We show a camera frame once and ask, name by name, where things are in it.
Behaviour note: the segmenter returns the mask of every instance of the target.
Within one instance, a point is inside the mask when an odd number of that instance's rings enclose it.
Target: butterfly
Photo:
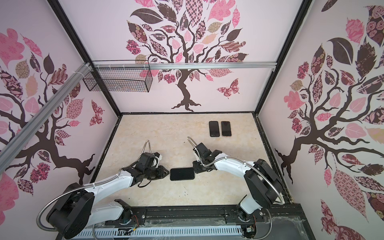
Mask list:
[[[238,88],[238,78],[235,79],[229,88],[218,88],[217,90],[221,93],[224,93],[224,96],[226,96],[229,99],[229,96],[232,95],[232,93],[239,93]]]
[[[92,108],[93,108],[93,111],[95,112],[95,115],[93,115],[93,117],[91,118],[91,121],[89,122],[90,126],[95,125],[96,123],[97,124],[102,123],[103,119],[100,115],[102,115],[103,111],[105,111],[101,107],[98,107],[93,100],[92,100]]]

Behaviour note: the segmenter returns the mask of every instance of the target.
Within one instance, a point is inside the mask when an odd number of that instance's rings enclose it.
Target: black smartphone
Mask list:
[[[231,123],[230,122],[226,122],[226,121],[221,122],[221,135],[223,137],[232,136]]]
[[[195,179],[195,172],[192,167],[172,168],[169,179],[171,181]]]
[[[218,129],[218,121],[209,121],[209,135],[211,137],[220,137],[220,130]]]

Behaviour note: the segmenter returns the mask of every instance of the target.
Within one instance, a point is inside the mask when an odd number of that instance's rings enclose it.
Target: tree mural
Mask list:
[[[235,6],[235,0],[185,0],[186,10],[181,11],[183,0],[161,0],[162,2],[153,3],[152,0],[135,0],[143,7],[133,11],[131,16],[139,17],[145,24],[135,24],[128,22],[132,36],[138,41],[128,40],[127,50],[136,56],[136,62],[148,59],[151,63],[199,63],[199,62],[242,62],[248,54],[239,52],[246,42],[235,42],[241,29],[236,28],[240,21],[240,13],[237,8],[231,12]],[[203,1],[207,2],[208,8],[203,7]],[[206,21],[202,19],[203,12],[209,10],[210,19],[216,19],[206,28]],[[161,23],[163,26],[156,29],[154,24]],[[139,54],[141,50],[147,49],[149,55]],[[186,110],[193,112],[190,106],[200,106],[191,99],[185,81],[200,81],[200,76],[204,76],[208,81],[213,81],[213,77],[223,77],[231,71],[229,69],[210,69],[208,72],[200,69],[180,69],[180,70],[155,70],[151,71],[153,76],[158,77],[159,82],[164,80],[167,83],[177,82],[177,87],[181,90],[184,98],[174,108],[184,106]],[[238,81],[234,81],[229,88],[219,88],[218,91],[229,97],[238,92]]]
[[[353,155],[369,152],[384,157],[382,149],[378,151],[367,145],[372,141],[384,144],[384,129],[377,126],[384,123],[384,107],[371,109],[371,103],[384,101],[384,7],[366,8],[369,11],[366,33],[360,20],[348,19],[346,32],[352,43],[340,37],[330,39],[333,54],[326,54],[321,45],[314,54],[311,66],[308,62],[299,66],[298,80],[291,85],[293,91],[284,97],[284,102],[293,110],[288,118],[292,119],[296,136],[288,155],[277,149],[276,152],[283,160],[283,173],[286,168],[293,183],[291,164],[295,162],[298,151],[308,145],[308,154],[314,154],[315,164],[324,159],[327,185],[332,182],[333,172],[336,189],[346,202],[366,218],[366,195],[371,207],[384,220],[383,194],[361,190],[362,186],[373,191],[384,191],[384,187],[371,178],[381,174],[384,166],[371,164],[368,159],[359,160]],[[357,53],[354,53],[352,44],[360,44]],[[379,52],[383,53],[381,59],[377,59],[375,53],[377,45]],[[334,60],[339,68],[333,67]],[[332,160],[335,169],[329,164]],[[354,174],[354,178],[343,172],[342,167]]]
[[[21,55],[25,46],[17,42],[18,34],[15,30],[9,28],[7,33],[8,36],[0,33],[0,58],[8,68],[10,61],[20,60],[25,57]],[[65,64],[55,70],[49,54],[43,58],[40,48],[32,40],[26,37],[23,37],[23,40],[30,49],[30,56],[16,65],[15,72],[18,78],[14,74],[10,74],[9,69],[5,70],[0,67],[0,77],[6,91],[8,91],[8,93],[0,93],[0,116],[8,119],[8,121],[0,121],[0,134],[10,135],[8,139],[0,137],[0,142],[4,145],[7,145],[27,124],[30,118],[29,115],[33,116],[47,103],[48,92],[52,91],[53,94],[57,92],[54,85],[62,85],[68,78]],[[41,81],[40,83],[44,86],[41,91],[38,89],[38,81]],[[7,167],[6,170],[15,167],[19,168],[13,179],[17,179],[20,190],[33,195],[33,184],[47,179],[52,163],[55,168],[75,168],[80,178],[80,184],[83,184],[84,174],[90,175],[92,173],[94,168],[88,169],[87,167],[91,163],[94,154],[89,159],[81,162],[76,158],[60,156],[58,151],[58,148],[65,146],[63,139],[70,137],[64,129],[76,127],[80,123],[76,118],[81,113],[84,99],[76,98],[79,92],[80,84],[77,84],[54,113],[51,114],[50,118],[45,121],[39,131],[36,132],[35,135],[38,140],[32,139],[28,143],[30,146],[21,150],[17,155],[16,159],[21,159],[22,162]],[[95,115],[101,122],[99,115],[103,114],[103,110],[97,107],[93,101],[89,103],[89,106],[91,105]],[[67,118],[68,121],[61,122],[61,120]]]

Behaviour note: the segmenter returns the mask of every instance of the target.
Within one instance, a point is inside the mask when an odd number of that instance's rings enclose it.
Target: marble floor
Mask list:
[[[232,137],[210,137],[209,121],[218,121],[219,125],[221,121],[230,121]],[[152,152],[162,155],[160,165],[166,169],[192,167],[195,156],[187,136],[197,144],[204,143],[211,151],[217,149],[239,159],[261,158],[269,162],[251,113],[124,115],[96,181],[134,162],[147,139],[151,141]],[[214,170],[196,174],[194,180],[170,181],[167,176],[144,188],[135,185],[100,203],[122,199],[131,206],[225,205],[238,204],[246,194],[250,193],[244,178]]]

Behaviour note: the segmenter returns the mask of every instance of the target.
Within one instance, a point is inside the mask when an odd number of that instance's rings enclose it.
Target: wire basket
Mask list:
[[[100,79],[95,79],[92,72],[83,78],[90,91],[101,91],[105,87],[108,91],[149,92],[153,80],[149,64],[140,67],[96,67],[95,71],[99,73]],[[104,86],[100,87],[97,80],[101,80]]]

